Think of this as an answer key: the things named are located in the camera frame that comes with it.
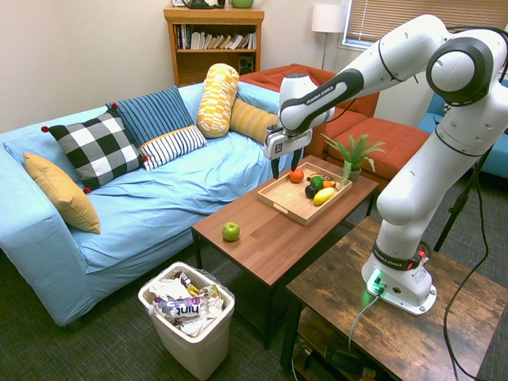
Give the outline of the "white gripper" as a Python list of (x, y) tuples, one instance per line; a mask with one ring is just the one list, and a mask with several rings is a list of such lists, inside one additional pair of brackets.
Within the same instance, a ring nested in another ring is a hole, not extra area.
[(271, 125), (267, 127), (267, 135), (264, 142), (264, 156), (271, 160), (273, 179), (279, 178), (279, 157), (293, 152), (291, 170), (295, 171), (302, 157), (303, 148), (310, 144), (312, 130), (290, 137), (283, 127)]

